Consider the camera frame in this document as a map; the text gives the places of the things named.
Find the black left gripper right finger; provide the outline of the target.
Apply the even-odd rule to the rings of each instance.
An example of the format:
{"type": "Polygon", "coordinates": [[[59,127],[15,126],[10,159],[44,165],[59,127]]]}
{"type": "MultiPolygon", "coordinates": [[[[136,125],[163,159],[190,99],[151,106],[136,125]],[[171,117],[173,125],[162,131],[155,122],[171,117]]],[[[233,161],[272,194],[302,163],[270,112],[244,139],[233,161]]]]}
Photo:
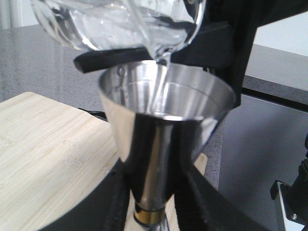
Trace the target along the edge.
{"type": "Polygon", "coordinates": [[[181,231],[266,231],[226,200],[191,161],[180,164],[175,209],[181,231]]]}

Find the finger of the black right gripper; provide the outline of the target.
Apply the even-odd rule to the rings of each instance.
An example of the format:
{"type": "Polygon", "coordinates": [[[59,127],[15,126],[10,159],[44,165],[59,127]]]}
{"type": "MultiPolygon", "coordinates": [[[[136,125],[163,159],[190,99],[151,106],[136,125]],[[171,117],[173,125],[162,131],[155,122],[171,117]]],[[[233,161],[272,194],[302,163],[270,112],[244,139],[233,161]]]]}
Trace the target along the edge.
{"type": "Polygon", "coordinates": [[[129,62],[153,60],[145,48],[89,51],[74,59],[74,65],[82,73],[89,73],[129,62]]]}

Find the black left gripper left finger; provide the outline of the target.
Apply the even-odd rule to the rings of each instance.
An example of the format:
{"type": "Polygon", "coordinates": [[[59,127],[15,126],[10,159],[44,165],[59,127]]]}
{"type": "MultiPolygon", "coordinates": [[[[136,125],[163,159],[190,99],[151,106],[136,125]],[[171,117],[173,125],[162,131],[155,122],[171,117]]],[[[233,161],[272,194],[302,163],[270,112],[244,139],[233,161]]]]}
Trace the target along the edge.
{"type": "Polygon", "coordinates": [[[42,231],[122,231],[130,189],[124,164],[117,160],[103,181],[78,205],[42,231]]]}

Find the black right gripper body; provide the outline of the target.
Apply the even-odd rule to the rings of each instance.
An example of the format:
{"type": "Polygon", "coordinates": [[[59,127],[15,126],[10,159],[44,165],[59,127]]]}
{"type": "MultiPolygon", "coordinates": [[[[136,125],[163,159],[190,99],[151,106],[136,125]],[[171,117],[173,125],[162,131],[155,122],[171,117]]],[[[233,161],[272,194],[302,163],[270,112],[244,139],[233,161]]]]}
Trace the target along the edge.
{"type": "Polygon", "coordinates": [[[234,90],[238,107],[257,29],[307,10],[307,0],[208,0],[196,37],[171,61],[210,69],[234,90]]]}

